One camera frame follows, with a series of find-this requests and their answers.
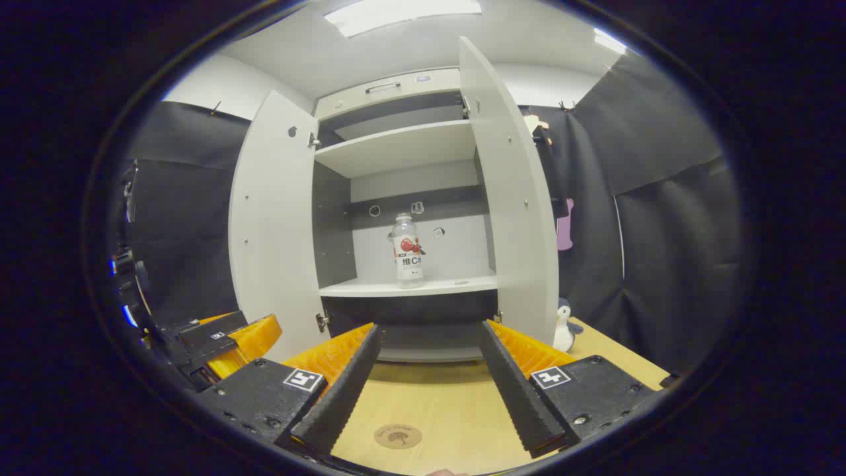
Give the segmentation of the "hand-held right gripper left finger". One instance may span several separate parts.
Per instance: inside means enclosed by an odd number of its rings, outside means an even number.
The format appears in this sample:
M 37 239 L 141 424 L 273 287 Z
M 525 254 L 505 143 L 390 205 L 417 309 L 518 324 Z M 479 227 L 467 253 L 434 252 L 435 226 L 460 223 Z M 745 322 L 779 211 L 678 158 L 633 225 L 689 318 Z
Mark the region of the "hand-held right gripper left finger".
M 253 440 L 327 457 L 381 352 L 380 334 L 368 323 L 289 364 L 256 358 L 200 392 L 199 404 Z

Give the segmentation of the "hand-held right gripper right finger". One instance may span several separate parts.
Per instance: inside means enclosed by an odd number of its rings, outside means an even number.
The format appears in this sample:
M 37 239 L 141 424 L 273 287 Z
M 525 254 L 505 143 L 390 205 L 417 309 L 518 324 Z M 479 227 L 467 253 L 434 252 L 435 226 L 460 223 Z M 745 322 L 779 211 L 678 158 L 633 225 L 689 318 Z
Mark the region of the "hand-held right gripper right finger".
M 479 349 L 531 457 L 594 439 L 659 392 L 600 355 L 575 360 L 501 323 L 478 325 Z

